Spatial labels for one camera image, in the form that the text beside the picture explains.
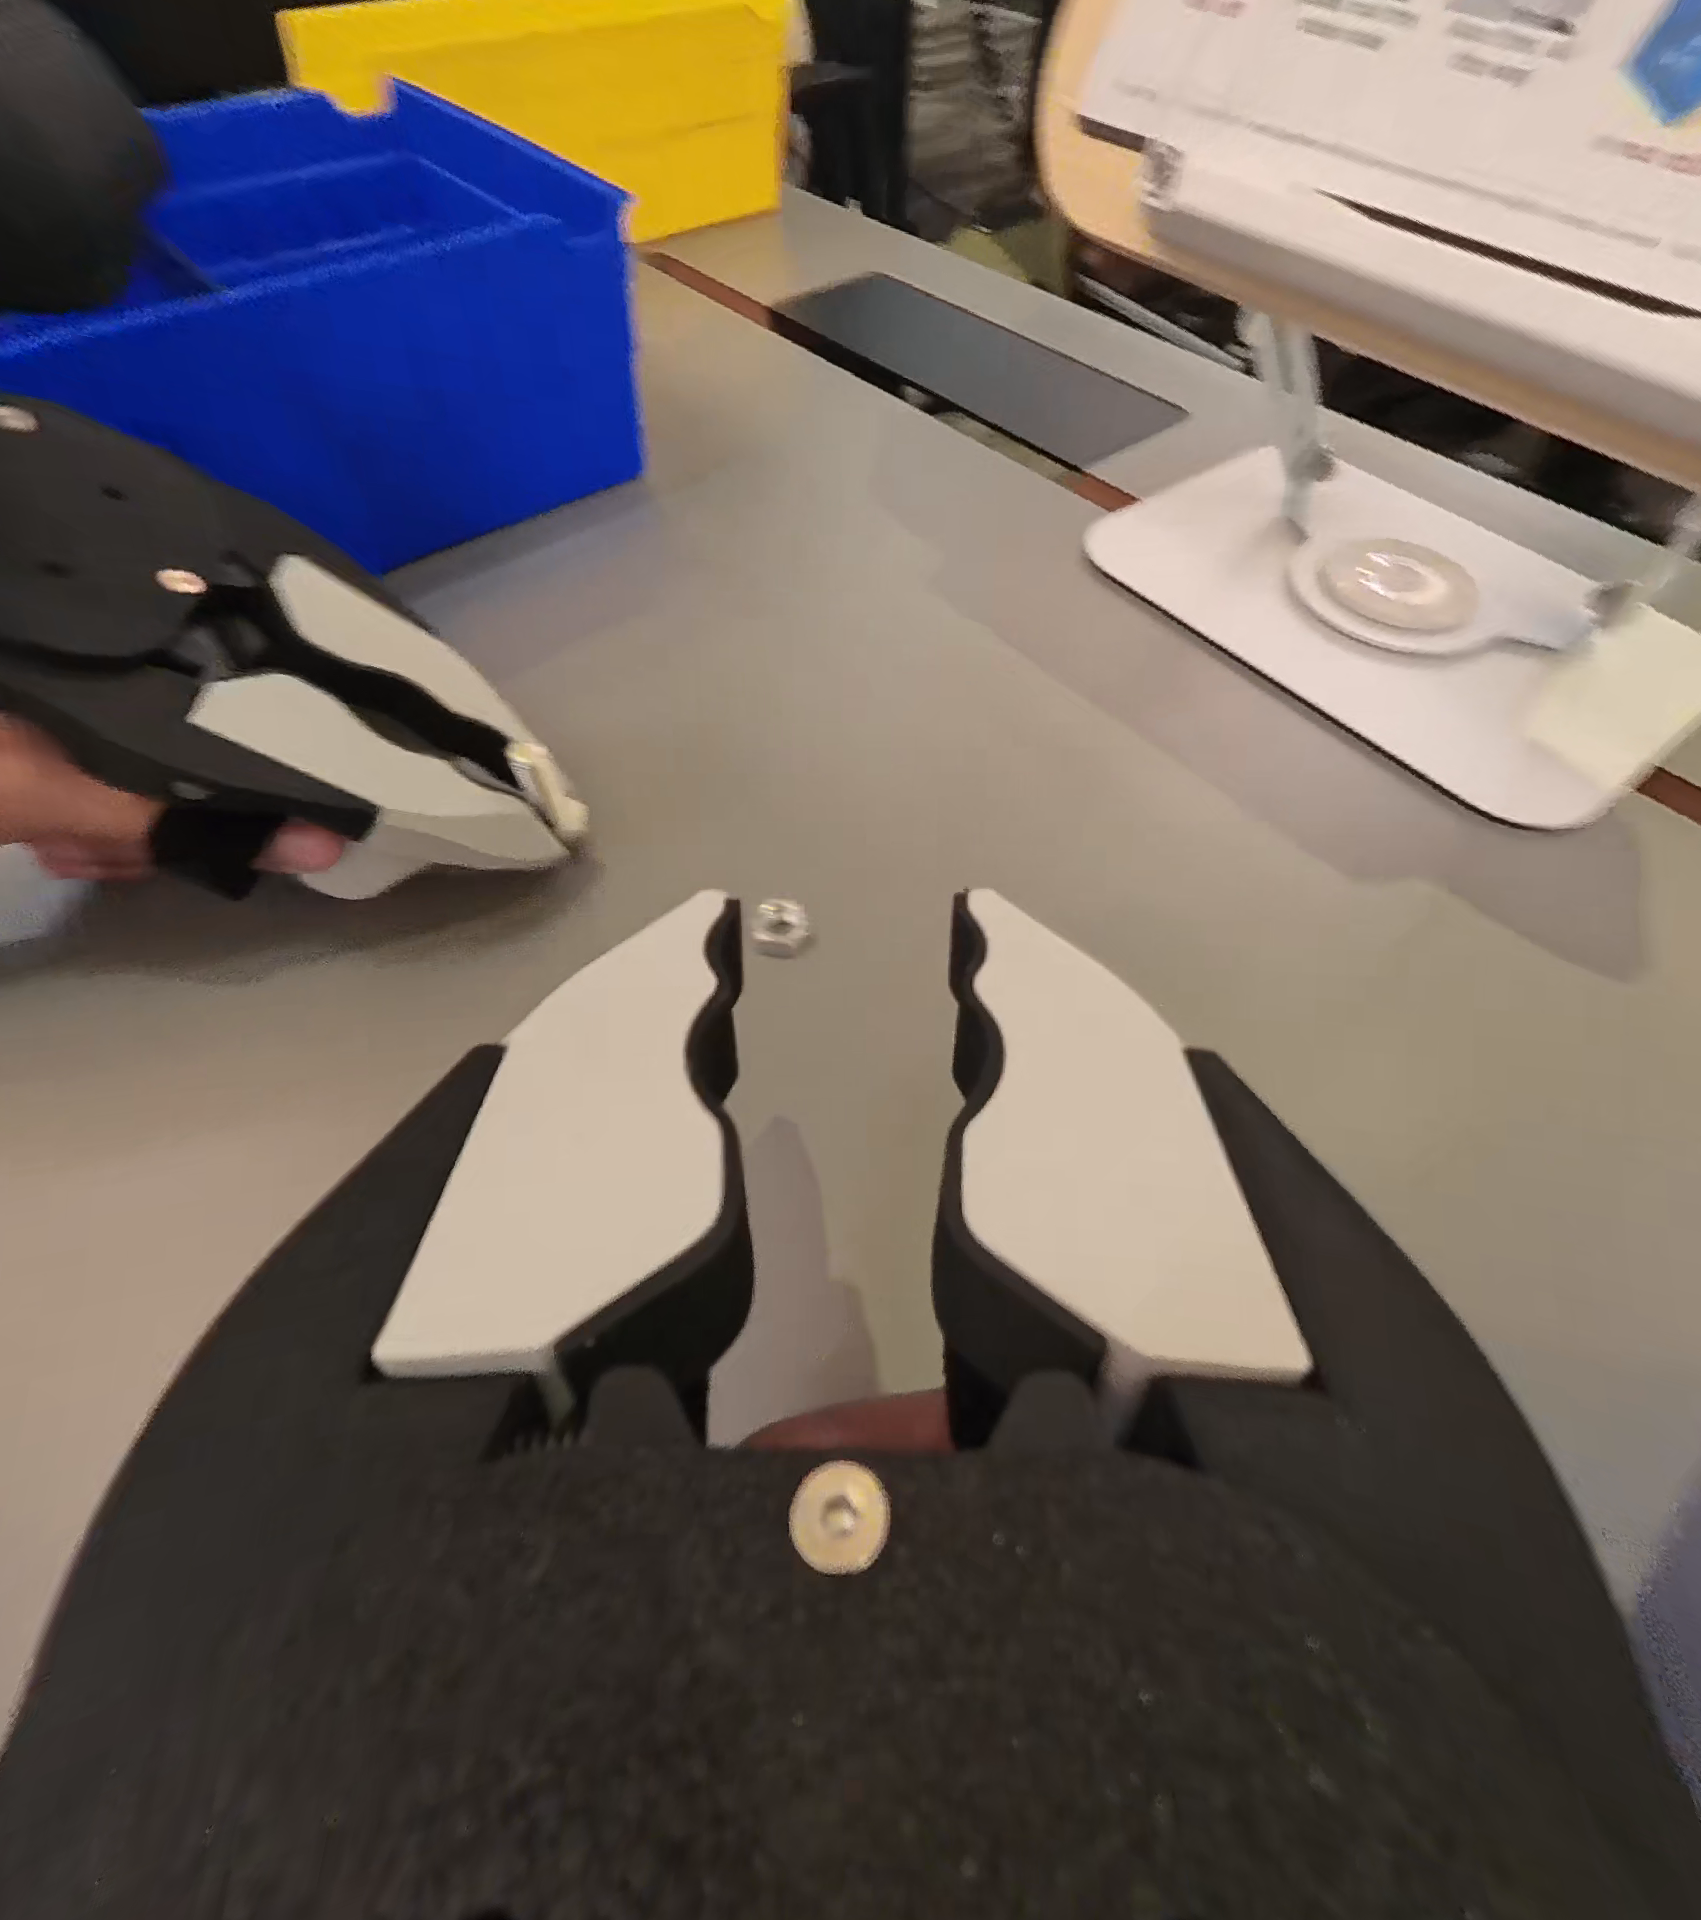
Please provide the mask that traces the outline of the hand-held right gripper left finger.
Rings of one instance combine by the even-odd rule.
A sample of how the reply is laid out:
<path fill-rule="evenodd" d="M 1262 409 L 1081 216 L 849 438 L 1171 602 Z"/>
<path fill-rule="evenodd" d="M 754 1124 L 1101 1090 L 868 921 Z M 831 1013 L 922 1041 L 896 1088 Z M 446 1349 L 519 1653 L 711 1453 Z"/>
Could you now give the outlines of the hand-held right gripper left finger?
<path fill-rule="evenodd" d="M 544 996 L 502 1039 L 369 1364 L 526 1379 L 554 1421 L 618 1369 L 709 1429 L 752 1307 L 736 1125 L 736 898 L 700 889 Z"/>

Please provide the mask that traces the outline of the yellow storage bin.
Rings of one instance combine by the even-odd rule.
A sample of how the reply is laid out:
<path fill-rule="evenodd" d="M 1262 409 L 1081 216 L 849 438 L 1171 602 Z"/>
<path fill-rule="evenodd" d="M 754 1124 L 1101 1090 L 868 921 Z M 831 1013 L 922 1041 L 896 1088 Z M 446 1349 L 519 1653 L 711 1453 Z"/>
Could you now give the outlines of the yellow storage bin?
<path fill-rule="evenodd" d="M 634 244 L 778 208 L 791 2 L 377 2 L 275 14 L 292 86 L 365 115 L 407 83 L 626 196 Z"/>

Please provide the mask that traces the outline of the blue divided storage bin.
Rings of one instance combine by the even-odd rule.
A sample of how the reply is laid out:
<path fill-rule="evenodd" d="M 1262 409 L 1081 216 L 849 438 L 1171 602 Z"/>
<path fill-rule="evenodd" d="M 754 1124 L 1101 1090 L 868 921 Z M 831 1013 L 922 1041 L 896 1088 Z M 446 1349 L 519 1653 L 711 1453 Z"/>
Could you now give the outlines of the blue divided storage bin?
<path fill-rule="evenodd" d="M 221 292 L 0 320 L 0 390 L 71 408 L 376 573 L 645 465 L 620 187 L 397 83 L 149 109 L 145 216 Z"/>

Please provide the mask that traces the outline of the black office chair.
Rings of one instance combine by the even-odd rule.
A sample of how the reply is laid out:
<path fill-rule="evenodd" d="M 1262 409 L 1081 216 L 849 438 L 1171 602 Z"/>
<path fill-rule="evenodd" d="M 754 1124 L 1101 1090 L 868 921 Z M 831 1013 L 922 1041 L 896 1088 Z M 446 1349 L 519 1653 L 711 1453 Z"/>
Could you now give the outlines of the black office chair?
<path fill-rule="evenodd" d="M 1057 2 L 797 3 L 786 172 L 942 244 L 1044 210 L 1035 150 Z"/>

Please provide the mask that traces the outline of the steel hex bolt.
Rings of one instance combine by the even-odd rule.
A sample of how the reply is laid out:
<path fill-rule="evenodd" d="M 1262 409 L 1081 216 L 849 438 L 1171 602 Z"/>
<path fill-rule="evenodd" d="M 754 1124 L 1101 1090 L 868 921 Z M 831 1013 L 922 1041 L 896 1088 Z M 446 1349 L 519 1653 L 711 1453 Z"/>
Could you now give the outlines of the steel hex bolt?
<path fill-rule="evenodd" d="M 583 843 L 589 835 L 589 810 L 549 748 L 533 735 L 519 735 L 506 744 L 503 758 L 549 833 L 565 848 Z"/>

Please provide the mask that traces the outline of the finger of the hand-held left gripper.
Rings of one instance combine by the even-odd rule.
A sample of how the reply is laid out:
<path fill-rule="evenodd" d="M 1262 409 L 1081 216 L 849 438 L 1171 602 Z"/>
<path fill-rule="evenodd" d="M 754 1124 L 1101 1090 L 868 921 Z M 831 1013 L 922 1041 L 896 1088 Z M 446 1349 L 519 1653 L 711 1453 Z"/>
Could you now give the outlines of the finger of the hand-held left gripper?
<path fill-rule="evenodd" d="M 526 721 L 442 635 L 302 553 L 275 559 L 267 592 L 299 678 L 406 748 L 491 784 L 531 786 Z"/>
<path fill-rule="evenodd" d="M 188 721 L 371 808 L 351 849 L 304 878 L 330 899 L 373 899 L 431 869 L 539 872 L 582 845 L 559 843 L 517 786 L 404 746 L 286 673 L 216 681 Z"/>

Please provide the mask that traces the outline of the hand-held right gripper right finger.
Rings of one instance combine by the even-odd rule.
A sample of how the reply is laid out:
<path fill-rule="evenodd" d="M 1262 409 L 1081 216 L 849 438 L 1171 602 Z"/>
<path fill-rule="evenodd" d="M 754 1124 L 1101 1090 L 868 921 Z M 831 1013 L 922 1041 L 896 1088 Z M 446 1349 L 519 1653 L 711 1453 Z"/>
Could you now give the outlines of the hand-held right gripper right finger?
<path fill-rule="evenodd" d="M 952 1436 L 1038 1375 L 1125 1438 L 1161 1379 L 1296 1388 L 1315 1361 L 1172 1024 L 993 888 L 955 898 L 959 1115 L 932 1232 Z"/>

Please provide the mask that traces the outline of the grey wood-edged table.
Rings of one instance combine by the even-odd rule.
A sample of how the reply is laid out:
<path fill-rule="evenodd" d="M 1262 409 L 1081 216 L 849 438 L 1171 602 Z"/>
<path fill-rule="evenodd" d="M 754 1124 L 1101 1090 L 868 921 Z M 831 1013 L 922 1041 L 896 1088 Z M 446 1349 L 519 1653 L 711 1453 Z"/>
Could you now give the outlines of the grey wood-edged table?
<path fill-rule="evenodd" d="M 645 262 L 672 285 L 815 364 L 837 367 L 865 396 L 884 396 L 894 411 L 934 420 L 946 439 L 965 438 L 990 453 L 999 467 L 1041 478 L 1094 513 L 1125 510 L 1132 499 L 1232 456 L 1261 434 L 1262 409 L 1244 374 L 1137 329 L 1105 304 L 1057 297 L 993 269 L 978 252 L 934 248 L 803 190 L 786 190 L 775 214 L 663 242 L 647 249 Z M 816 345 L 805 327 L 784 317 L 788 304 L 861 275 L 908 282 L 978 323 L 1025 336 L 1044 352 L 1176 405 L 1182 418 L 1077 467 L 1044 447 L 1028 447 L 993 426 L 975 423 L 967 413 L 941 411 L 910 396 L 892 374 Z M 1331 441 L 1356 465 L 1473 516 L 1576 572 L 1621 573 L 1652 557 L 1651 544 L 1635 530 L 1453 460 L 1418 436 L 1402 439 L 1365 418 L 1333 415 Z M 1701 561 L 1685 568 L 1662 603 L 1701 629 Z M 1679 749 L 1673 765 L 1645 777 L 1641 795 L 1701 828 L 1701 732 Z"/>

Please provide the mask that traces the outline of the black table panel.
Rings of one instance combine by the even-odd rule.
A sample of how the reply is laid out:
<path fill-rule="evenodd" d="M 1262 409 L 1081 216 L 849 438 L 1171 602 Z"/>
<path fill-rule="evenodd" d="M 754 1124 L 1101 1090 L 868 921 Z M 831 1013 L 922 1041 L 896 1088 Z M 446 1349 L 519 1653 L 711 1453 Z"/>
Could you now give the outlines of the black table panel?
<path fill-rule="evenodd" d="M 918 396 L 1031 453 L 1087 472 L 1180 426 L 1189 411 L 1057 348 L 889 273 L 861 273 L 771 307 L 771 327 L 894 398 Z"/>

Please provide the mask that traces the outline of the instruction board on white stand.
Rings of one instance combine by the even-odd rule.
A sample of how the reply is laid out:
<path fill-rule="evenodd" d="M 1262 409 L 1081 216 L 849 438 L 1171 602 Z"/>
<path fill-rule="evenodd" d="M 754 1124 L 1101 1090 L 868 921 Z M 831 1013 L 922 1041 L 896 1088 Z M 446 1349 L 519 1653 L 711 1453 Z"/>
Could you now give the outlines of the instruction board on white stand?
<path fill-rule="evenodd" d="M 1102 517 L 1138 602 L 1490 821 L 1573 831 L 1701 728 L 1701 3 L 1063 3 L 1041 175 L 1230 299 L 1267 441 Z M 1683 491 L 1588 579 L 1333 451 L 1335 344 Z"/>

